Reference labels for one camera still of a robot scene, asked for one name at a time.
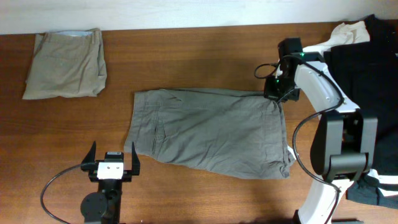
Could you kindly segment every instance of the wood grain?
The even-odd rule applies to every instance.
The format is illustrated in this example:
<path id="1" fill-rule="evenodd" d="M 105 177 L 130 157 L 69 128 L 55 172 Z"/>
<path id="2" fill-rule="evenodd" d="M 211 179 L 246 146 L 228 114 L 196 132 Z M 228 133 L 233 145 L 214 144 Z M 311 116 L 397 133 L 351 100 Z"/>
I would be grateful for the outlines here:
<path id="1" fill-rule="evenodd" d="M 159 88 L 262 90 L 256 65 L 277 60 L 277 44 L 301 37 L 304 46 L 325 41 L 338 23 L 284 24 L 200 29 L 103 32 L 108 79 L 96 98 L 21 100 L 32 59 L 33 35 L 0 36 L 0 220 L 56 223 L 40 207 L 39 195 L 57 172 L 78 164 L 97 141 L 97 159 L 122 151 L 135 91 Z M 313 112 L 302 95 L 284 105 L 287 135 Z M 298 136 L 310 166 L 317 121 Z M 312 180 L 297 164 L 288 180 L 241 180 L 140 156 L 141 175 L 124 184 L 121 221 L 126 223 L 266 223 L 291 218 Z M 81 223 L 80 202 L 96 190 L 74 171 L 50 186 L 45 203 L 62 219 Z M 396 210 L 340 203 L 335 218 L 396 223 Z"/>

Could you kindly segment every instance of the gray shorts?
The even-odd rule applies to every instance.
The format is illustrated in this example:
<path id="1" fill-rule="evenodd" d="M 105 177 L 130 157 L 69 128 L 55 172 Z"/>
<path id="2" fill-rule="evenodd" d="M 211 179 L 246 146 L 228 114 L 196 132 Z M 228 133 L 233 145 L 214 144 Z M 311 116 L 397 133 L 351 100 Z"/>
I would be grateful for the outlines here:
<path id="1" fill-rule="evenodd" d="M 242 179 L 284 179 L 287 150 L 281 106 L 262 92 L 178 89 L 138 92 L 124 145 L 157 161 Z"/>
<path id="2" fill-rule="evenodd" d="M 96 96 L 106 81 L 101 31 L 37 34 L 22 99 Z"/>

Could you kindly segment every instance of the black cable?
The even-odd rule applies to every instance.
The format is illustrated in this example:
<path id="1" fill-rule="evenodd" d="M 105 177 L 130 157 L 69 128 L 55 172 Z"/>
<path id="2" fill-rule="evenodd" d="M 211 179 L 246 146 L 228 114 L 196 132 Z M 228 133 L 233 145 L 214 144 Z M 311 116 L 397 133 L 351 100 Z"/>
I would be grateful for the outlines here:
<path id="1" fill-rule="evenodd" d="M 262 65 L 259 65 L 259 66 L 257 66 L 257 67 L 254 69 L 254 77 L 256 77 L 256 78 L 258 78 L 258 79 L 265 79 L 265 78 L 268 78 L 268 77 L 270 77 L 271 75 L 273 75 L 273 74 L 276 72 L 276 70 L 278 69 L 279 65 L 280 65 L 279 62 L 278 62 L 278 63 L 264 63 L 264 64 L 262 64 Z M 257 70 L 259 70 L 259 68 L 264 67 L 264 66 L 272 66 L 272 67 L 274 67 L 275 69 L 274 69 L 270 74 L 268 74 L 268 75 L 266 75 L 266 76 L 264 76 L 264 77 L 259 77 L 259 76 L 257 75 Z"/>
<path id="2" fill-rule="evenodd" d="M 44 210 L 48 215 L 50 215 L 51 218 L 53 218 L 53 219 L 55 219 L 55 220 L 57 220 L 57 221 L 59 221 L 59 222 L 61 222 L 61 223 L 64 223 L 64 224 L 70 224 L 70 223 L 66 222 L 65 220 L 62 220 L 62 219 L 56 217 L 54 214 L 52 214 L 52 213 L 45 207 L 45 205 L 44 205 L 44 200 L 43 200 L 43 199 L 44 199 L 44 193 L 45 193 L 45 191 L 47 190 L 47 187 L 49 187 L 49 185 L 50 185 L 55 179 L 57 179 L 58 177 L 62 176 L 63 174 L 65 174 L 65 173 L 67 173 L 67 172 L 69 172 L 69 171 L 71 171 L 71 170 L 74 170 L 74 169 L 76 169 L 76 168 L 79 168 L 79 167 L 82 167 L 82 166 L 87 166 L 87 165 L 95 165 L 95 162 L 88 162 L 88 163 L 84 163 L 84 164 L 78 164 L 78 165 L 75 165 L 75 166 L 73 166 L 73 167 L 69 167 L 69 168 L 67 168 L 67 169 L 65 169 L 65 170 L 63 170 L 63 171 L 61 171 L 61 172 L 59 172 L 57 175 L 55 175 L 55 176 L 54 176 L 50 181 L 48 181 L 47 184 L 44 186 L 44 188 L 43 188 L 43 190 L 42 190 L 42 193 L 40 194 L 40 203 L 42 204 L 43 210 Z"/>
<path id="3" fill-rule="evenodd" d="M 296 56 L 293 56 L 293 55 L 285 55 L 285 56 L 283 56 L 283 57 L 279 60 L 279 62 L 277 63 L 277 65 L 275 66 L 275 70 L 274 70 L 272 73 L 270 73 L 269 75 L 265 76 L 265 77 L 258 77 L 258 76 L 257 76 L 257 73 L 256 73 L 256 72 L 257 72 L 257 69 L 260 68 L 260 67 L 262 67 L 263 65 L 258 66 L 258 67 L 255 69 L 255 71 L 254 71 L 254 76 L 255 76 L 256 78 L 268 78 L 269 76 L 273 75 L 273 74 L 276 72 L 276 70 L 277 70 L 277 68 L 279 67 L 281 61 L 283 61 L 283 60 L 286 59 L 286 58 L 292 58 L 292 59 L 294 59 L 294 60 L 298 60 L 301 64 L 304 64 L 304 65 L 306 65 L 308 68 L 311 68 L 312 70 L 314 70 L 315 72 L 317 72 L 317 73 L 319 74 L 319 76 L 322 76 L 323 78 L 325 78 L 325 79 L 330 83 L 330 85 L 336 90 L 336 92 L 337 92 L 337 94 L 338 94 L 338 96 L 339 96 L 339 102 L 337 103 L 337 105 L 332 106 L 332 107 L 330 107 L 330 108 L 327 108 L 327 109 L 325 109 L 325 110 L 316 112 L 316 113 L 314 113 L 314 114 L 311 114 L 310 116 L 308 116 L 307 118 L 305 118 L 304 120 L 302 120 L 302 121 L 297 125 L 297 127 L 295 128 L 294 133 L 293 133 L 293 138 L 292 138 L 293 152 L 294 152 L 294 155 L 296 156 L 296 161 L 298 162 L 298 164 L 300 165 L 300 167 L 304 170 L 304 172 L 305 172 L 306 174 L 308 174 L 310 177 L 312 177 L 314 180 L 319 181 L 319 182 L 321 182 L 321 183 L 323 183 L 323 184 L 329 185 L 329 186 L 333 187 L 333 188 L 336 190 L 336 199 L 335 199 L 335 203 L 334 203 L 334 205 L 333 205 L 333 207 L 332 207 L 332 209 L 331 209 L 331 211 L 330 211 L 330 214 L 328 215 L 328 218 L 326 219 L 326 222 L 325 222 L 325 224 L 327 224 L 327 223 L 329 222 L 329 220 L 331 219 L 331 216 L 333 215 L 333 213 L 334 213 L 335 210 L 336 210 L 336 207 L 337 207 L 337 204 L 338 204 L 338 200 L 339 200 L 339 197 L 340 197 L 341 190 L 340 190 L 335 184 L 328 183 L 328 182 L 324 181 L 323 179 L 321 179 L 321 178 L 315 176 L 314 174 L 312 174 L 312 173 L 304 166 L 304 164 L 302 163 L 302 161 L 301 161 L 301 159 L 300 159 L 300 157 L 299 157 L 299 154 L 297 153 L 296 138 L 297 138 L 297 133 L 299 132 L 300 128 L 301 128 L 306 122 L 310 121 L 310 120 L 313 119 L 313 118 L 316 118 L 317 116 L 321 115 L 322 113 L 325 113 L 325 112 L 327 112 L 327 111 L 331 111 L 331 110 L 334 110 L 334 109 L 338 108 L 339 106 L 341 106 L 341 105 L 344 103 L 344 97 L 343 97 L 342 92 L 340 92 L 340 89 L 337 87 L 337 85 L 336 85 L 328 76 L 326 76 L 326 75 L 323 73 L 323 71 L 320 71 L 319 69 L 315 68 L 314 66 L 310 65 L 309 63 L 303 61 L 301 58 L 296 57 Z M 290 90 L 287 94 L 285 94 L 277 103 L 280 103 L 281 100 L 282 100 L 283 98 L 285 98 L 288 94 L 290 94 L 293 90 Z"/>
<path id="4" fill-rule="evenodd" d="M 278 102 L 276 102 L 277 104 L 279 104 L 280 102 L 282 102 L 282 100 L 286 97 L 289 96 L 294 90 L 296 90 L 296 88 L 291 89 L 290 91 L 288 91 L 284 96 L 282 96 Z"/>

